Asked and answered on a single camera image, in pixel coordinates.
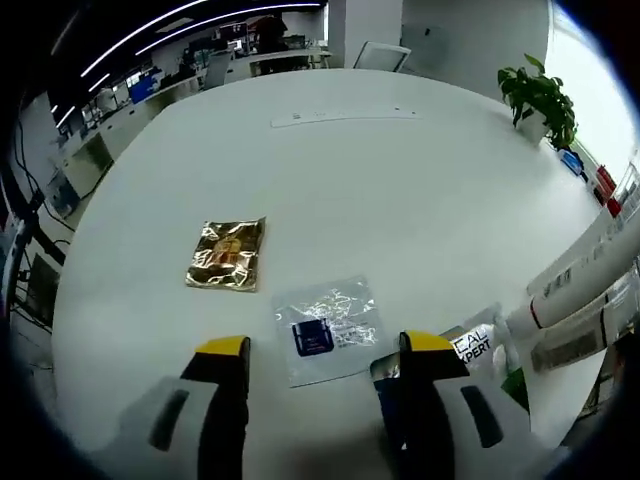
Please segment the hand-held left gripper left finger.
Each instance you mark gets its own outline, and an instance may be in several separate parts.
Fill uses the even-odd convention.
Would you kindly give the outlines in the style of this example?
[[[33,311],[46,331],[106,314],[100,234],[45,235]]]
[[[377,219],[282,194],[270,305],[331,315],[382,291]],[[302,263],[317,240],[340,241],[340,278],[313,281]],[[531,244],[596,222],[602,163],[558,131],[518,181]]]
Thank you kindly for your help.
[[[250,338],[197,347],[120,417],[119,479],[240,479],[248,424]]]

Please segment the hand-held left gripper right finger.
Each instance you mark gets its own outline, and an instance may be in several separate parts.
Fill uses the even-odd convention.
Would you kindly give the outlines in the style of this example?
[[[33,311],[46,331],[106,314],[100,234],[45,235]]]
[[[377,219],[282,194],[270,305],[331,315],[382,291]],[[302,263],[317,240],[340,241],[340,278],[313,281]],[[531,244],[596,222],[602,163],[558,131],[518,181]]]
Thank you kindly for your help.
[[[400,411],[408,479],[507,478],[531,453],[528,412],[473,376],[441,336],[399,335]]]

